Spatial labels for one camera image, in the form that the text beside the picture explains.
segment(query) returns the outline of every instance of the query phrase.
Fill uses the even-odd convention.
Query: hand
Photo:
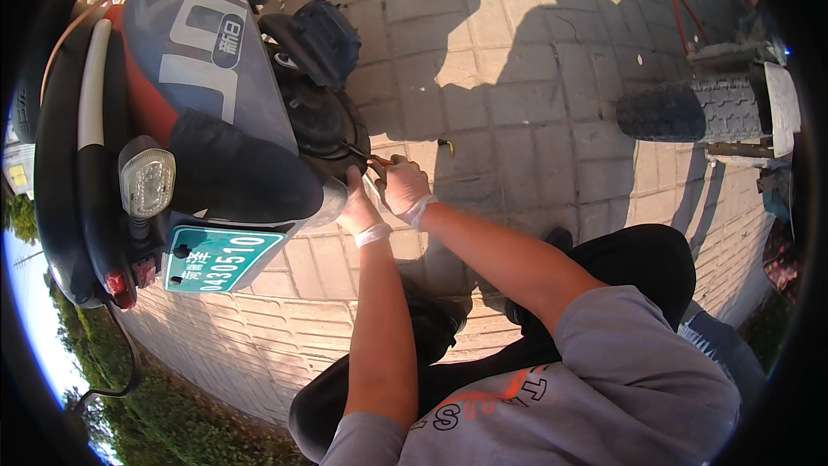
[[[336,219],[342,228],[353,235],[383,223],[383,218],[368,199],[359,168],[351,166],[345,171],[348,177],[348,203]]]
[[[418,163],[409,162],[401,155],[392,155],[391,161],[394,165],[385,169],[388,182],[378,180],[377,190],[382,195],[388,210],[402,219],[417,201],[430,195],[431,190],[428,187],[428,175],[425,171],[420,171]]]

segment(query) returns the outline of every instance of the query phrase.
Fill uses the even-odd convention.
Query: tree
[[[11,229],[18,239],[33,244],[37,239],[35,202],[25,194],[3,195],[3,229]]]
[[[80,392],[77,387],[66,389],[63,393],[63,401],[66,403],[66,409],[73,409],[80,401]],[[92,448],[98,453],[98,456],[105,458],[109,456],[107,449],[113,448],[112,430],[109,430],[109,422],[104,414],[104,404],[100,398],[89,403],[81,415],[86,425],[86,431],[89,433],[89,443]]]

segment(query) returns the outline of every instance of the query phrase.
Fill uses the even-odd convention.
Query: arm
[[[339,223],[352,234],[383,223],[362,176],[348,169],[348,204]],[[388,239],[359,249],[359,307],[351,336],[345,416],[372,412],[403,430],[417,420],[417,358],[408,305]]]
[[[431,203],[420,229],[440,240],[519,305],[541,319],[550,334],[578,295],[606,286],[552,245],[506,227]]]
[[[428,177],[417,163],[394,155],[379,183],[388,208],[429,233],[484,279],[541,319],[549,333],[578,295],[606,286],[551,245],[506,227],[456,212],[430,196]]]

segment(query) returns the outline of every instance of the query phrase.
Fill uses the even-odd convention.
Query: tire
[[[754,92],[747,73],[719,74],[627,94],[615,106],[618,126],[638,140],[735,142],[770,134],[762,129],[764,83]]]

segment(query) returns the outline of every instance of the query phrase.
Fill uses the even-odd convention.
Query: brick pavement
[[[306,1],[272,0],[264,12]],[[761,299],[769,219],[758,172],[710,168],[696,145],[636,142],[615,124],[621,94],[690,76],[671,0],[332,1],[363,40],[347,90],[373,148],[420,162],[444,202],[533,236],[563,225],[578,242],[670,224],[694,250],[696,300],[710,313],[738,324]],[[714,42],[731,38],[745,11],[740,0],[687,1]],[[383,217],[401,272],[470,309],[444,360],[519,337],[490,285],[439,242]],[[151,288],[124,318],[185,378],[283,422],[296,390],[347,352],[358,275],[353,238],[331,224],[294,238],[251,288]]]

